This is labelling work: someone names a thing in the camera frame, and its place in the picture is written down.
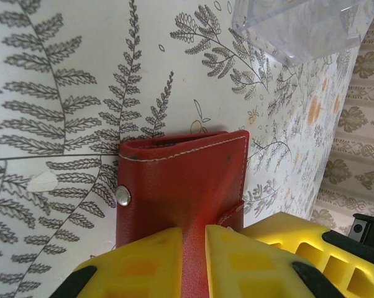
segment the damask wallpaper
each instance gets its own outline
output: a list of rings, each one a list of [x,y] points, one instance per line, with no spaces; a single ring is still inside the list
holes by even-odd
[[[312,220],[347,234],[374,216],[374,20],[355,62]]]
[[[0,0],[0,298],[47,297],[113,249],[127,140],[246,129],[245,224],[311,217],[358,49],[288,68],[230,29],[233,8]],[[374,0],[353,14],[365,34]]]

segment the orange flower print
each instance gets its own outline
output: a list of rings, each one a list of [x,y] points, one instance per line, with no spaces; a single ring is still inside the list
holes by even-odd
[[[293,161],[293,163],[296,165],[296,164],[298,163],[298,161],[299,161],[299,152],[298,152],[298,154],[296,154],[296,156],[294,157],[294,161]]]
[[[316,108],[316,114],[314,115],[314,121],[317,122],[318,118],[319,118],[319,113],[321,112],[321,103],[319,103],[317,105],[317,108]]]
[[[256,117],[259,116],[259,113],[257,112],[257,106],[251,112],[248,112],[248,115],[249,115],[249,123],[253,124],[256,120]]]
[[[326,89],[326,84],[327,84],[327,82],[328,82],[328,79],[325,78],[325,80],[324,80],[324,82],[323,82],[323,84],[322,84],[322,90],[323,90],[323,91],[325,91],[325,89]]]
[[[339,107],[340,107],[340,96],[337,95],[335,105],[334,105],[334,114],[337,114],[337,112],[339,111]]]
[[[312,98],[311,104],[310,104],[309,115],[307,118],[307,123],[309,125],[312,124],[312,121],[314,120],[314,116],[316,115],[316,111],[317,111],[317,96],[314,95],[314,97]]]

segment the clear plastic box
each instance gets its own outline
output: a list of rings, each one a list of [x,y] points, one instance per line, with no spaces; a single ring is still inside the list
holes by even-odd
[[[232,28],[274,57],[296,66],[360,45],[351,32],[365,0],[236,0]]]

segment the fern leaf pattern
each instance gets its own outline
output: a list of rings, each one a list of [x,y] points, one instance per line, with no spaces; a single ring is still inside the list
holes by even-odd
[[[166,82],[166,86],[161,93],[161,99],[157,98],[157,107],[152,106],[152,116],[145,119],[147,123],[152,126],[152,128],[141,128],[141,131],[144,133],[144,135],[142,136],[143,138],[157,138],[165,135],[165,133],[161,131],[161,129],[165,127],[165,123],[162,122],[162,120],[166,117],[165,111],[168,108],[172,82],[173,72],[171,71],[169,74],[169,80]]]
[[[109,162],[105,155],[117,155],[120,142],[165,134],[166,110],[171,104],[175,75],[169,72],[165,87],[158,88],[163,92],[158,99],[151,99],[152,115],[144,115],[142,119],[140,24],[135,1],[130,0],[130,30],[122,49],[122,62],[114,73],[114,83],[109,86],[112,98],[100,100],[75,94],[84,85],[96,84],[89,71],[65,63],[83,44],[82,36],[57,39],[65,23],[60,13],[35,23],[39,18],[32,15],[40,14],[44,1],[3,2],[8,9],[0,13],[0,24],[11,32],[2,39],[2,44],[12,51],[3,63],[26,74],[38,73],[50,78],[49,81],[11,78],[0,86],[0,94],[9,96],[0,105],[11,115],[0,122],[0,145],[19,152],[15,158],[0,159],[0,243],[17,243],[23,248],[9,257],[11,264],[20,269],[0,272],[0,283],[14,287],[0,297],[33,297],[35,290],[43,286],[37,274],[50,274],[56,266],[47,256],[66,253],[70,243],[81,240],[82,230],[93,229],[97,221],[104,220],[108,210],[115,208],[117,163],[113,157]],[[218,24],[209,25],[220,30]],[[98,117],[84,113],[85,108],[102,104],[106,109]],[[140,127],[139,119],[141,122],[145,119],[148,125]],[[105,129],[98,129],[104,124]],[[97,153],[78,155],[78,149],[87,148]],[[18,165],[13,162],[32,159],[43,161],[55,174],[54,189],[29,191],[32,177],[20,174],[22,171],[14,172]],[[9,219],[24,225],[25,235],[8,223]],[[0,250],[0,257],[5,258],[3,254]]]
[[[60,255],[66,252],[66,243],[74,243],[80,240],[74,231],[79,228],[94,228],[92,218],[104,218],[103,206],[115,207],[114,191],[117,181],[117,164],[105,163],[101,156],[95,158],[82,158],[71,161],[52,162],[48,161],[47,166],[56,172],[59,185],[49,196],[69,197],[72,202],[47,202],[49,214],[40,216],[36,222],[45,228],[46,234],[28,235],[23,239],[18,239],[12,231],[0,222],[0,240],[8,243],[23,241],[26,245],[39,249],[37,253],[21,253],[12,255],[13,263],[27,264],[24,273],[1,273],[0,282],[17,284],[16,293],[33,291],[40,287],[40,283],[35,281],[35,274],[45,274],[51,270],[52,264],[48,264],[40,258],[43,255]],[[12,194],[25,195],[23,187],[28,179],[16,174],[9,175],[6,165],[0,164],[0,183],[6,185],[8,192]],[[99,195],[103,198],[103,204],[89,201],[90,196]],[[0,199],[1,208],[13,207],[13,213],[7,209],[1,213],[20,217],[21,220],[29,219],[29,214],[17,203],[9,206],[8,202]]]
[[[8,162],[0,162],[0,216],[18,219],[28,228],[34,228],[35,218],[32,211],[25,206],[25,202],[30,202],[49,214],[47,198],[43,194],[28,192],[28,179],[8,172]],[[0,240],[5,243],[17,241],[15,233],[2,222],[0,222]]]
[[[116,143],[111,142],[109,144],[109,140],[119,143],[123,134],[139,131],[138,126],[132,120],[140,118],[141,114],[137,111],[127,110],[130,107],[140,104],[140,101],[133,98],[133,96],[140,93],[140,89],[136,85],[142,80],[142,77],[139,75],[141,66],[138,62],[142,56],[142,51],[139,50],[139,15],[137,14],[137,6],[134,0],[129,2],[129,8],[129,23],[131,28],[129,30],[129,38],[126,39],[129,51],[124,52],[125,63],[118,65],[120,73],[114,73],[114,78],[120,87],[109,86],[110,91],[115,95],[116,99],[105,99],[104,103],[111,111],[99,113],[101,118],[107,124],[116,127],[118,132],[114,133],[114,136],[110,138],[109,133],[114,130],[98,130],[96,134],[102,141],[90,147],[94,151],[105,154],[116,154],[118,151],[116,145],[112,146],[112,144]]]
[[[181,40],[188,44],[199,42],[191,48],[185,50],[188,55],[197,55],[204,52],[205,59],[202,64],[210,69],[208,77],[224,78],[229,75],[235,84],[232,91],[235,94],[244,95],[245,100],[250,100],[256,94],[256,85],[261,84],[268,91],[268,84],[272,81],[270,62],[263,51],[256,51],[251,44],[244,42],[243,38],[235,31],[229,29],[229,33],[234,38],[233,48],[225,46],[220,41],[219,19],[212,12],[209,6],[199,5],[198,10],[191,16],[181,12],[175,17],[175,25],[178,30],[170,33],[173,39]],[[243,80],[240,75],[242,71],[234,68],[239,61],[248,73],[249,80]],[[258,68],[252,66],[252,62],[257,61]]]
[[[69,96],[68,98],[62,96],[63,89],[67,86],[96,84],[96,78],[86,71],[61,67],[62,62],[79,48],[82,37],[77,36],[65,42],[49,43],[63,26],[61,14],[34,24],[31,15],[40,9],[40,0],[17,0],[8,1],[8,3],[13,4],[16,11],[0,13],[0,23],[9,28],[28,27],[29,29],[26,30],[30,32],[13,33],[2,40],[9,47],[20,51],[25,50],[25,52],[9,55],[4,62],[28,71],[48,73],[52,77],[52,85],[10,81],[5,83],[3,89],[57,101],[57,108],[46,109],[39,101],[36,102],[39,104],[27,101],[6,101],[2,105],[5,109],[29,114],[37,120],[25,118],[5,120],[3,124],[0,124],[0,129],[11,129],[18,133],[1,136],[0,144],[20,149],[31,155],[48,156],[62,155],[96,142],[98,139],[92,129],[100,125],[101,121],[98,118],[77,119],[72,115],[75,110],[99,104],[99,100],[91,96]],[[88,131],[88,135],[84,139],[76,138],[75,134],[82,130]]]

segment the white stitching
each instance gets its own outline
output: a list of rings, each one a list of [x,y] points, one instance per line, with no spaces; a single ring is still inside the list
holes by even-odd
[[[234,215],[236,215],[238,212],[241,211],[241,209],[244,208],[244,205],[242,204],[241,206],[239,206],[233,213],[231,213],[230,215],[224,217],[220,222],[219,222],[219,225],[222,225],[222,223],[224,223],[227,219],[229,219],[230,217],[233,217]]]
[[[216,146],[216,145],[220,145],[220,144],[224,144],[224,143],[228,143],[228,142],[231,142],[231,141],[235,141],[235,140],[239,140],[240,138],[244,138],[245,139],[245,151],[244,151],[244,156],[246,154],[246,150],[247,150],[247,137],[243,136],[243,137],[238,137],[238,138],[232,138],[230,140],[226,140],[226,141],[222,141],[222,142],[219,142],[219,143],[215,143],[215,144],[210,144],[210,145],[206,145],[206,146],[203,146],[203,147],[199,147],[199,148],[195,148],[195,149],[192,149],[192,150],[188,150],[188,151],[184,151],[184,152],[180,152],[180,153],[177,153],[175,155],[171,155],[171,156],[168,156],[168,157],[163,157],[163,158],[154,158],[152,160],[135,160],[133,158],[129,158],[129,157],[125,157],[125,156],[122,156],[121,154],[119,154],[119,157],[125,159],[125,160],[129,160],[129,161],[138,161],[138,162],[141,162],[141,163],[145,163],[145,162],[150,162],[150,161],[162,161],[162,160],[169,160],[171,158],[174,158],[174,157],[177,157],[177,156],[180,156],[180,155],[184,155],[184,154],[188,154],[188,153],[192,153],[192,152],[195,152],[195,151],[199,151],[199,150],[202,150],[202,149],[206,149],[206,148],[209,148],[209,147],[213,147],[213,146]],[[244,164],[242,164],[242,175],[244,175]],[[240,193],[241,193],[241,189],[242,189],[242,177],[241,177],[241,187],[240,187]]]
[[[246,154],[246,152],[247,152],[247,140],[248,140],[248,138],[245,138],[244,156],[245,156],[245,154]],[[243,183],[243,177],[244,177],[245,165],[246,165],[246,163],[243,162],[243,163],[242,163],[241,182],[240,182],[240,187],[239,187],[239,197],[240,197],[240,198],[242,197],[242,183]],[[226,221],[227,219],[229,219],[230,217],[234,216],[234,215],[235,215],[236,213],[238,213],[238,212],[241,210],[241,208],[243,208],[243,207],[244,207],[244,204],[242,204],[241,206],[239,206],[239,207],[237,208],[237,210],[235,210],[232,214],[230,214],[230,215],[224,217],[224,218],[219,222],[219,225],[221,225],[223,222],[225,222],[225,221]]]

